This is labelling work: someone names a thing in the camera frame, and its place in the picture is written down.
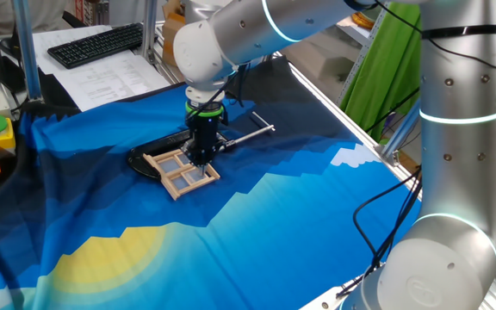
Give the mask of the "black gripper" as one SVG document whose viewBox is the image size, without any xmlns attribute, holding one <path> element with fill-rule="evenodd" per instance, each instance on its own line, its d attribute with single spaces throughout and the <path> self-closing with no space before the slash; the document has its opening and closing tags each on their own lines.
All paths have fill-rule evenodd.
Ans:
<svg viewBox="0 0 496 310">
<path fill-rule="evenodd" d="M 206 173 L 210 163 L 225 149 L 225 143 L 218 136 L 221 115 L 190 116 L 186 120 L 189 128 L 190 140 L 182 147 L 189 162 L 198 169 L 202 176 Z"/>
</svg>

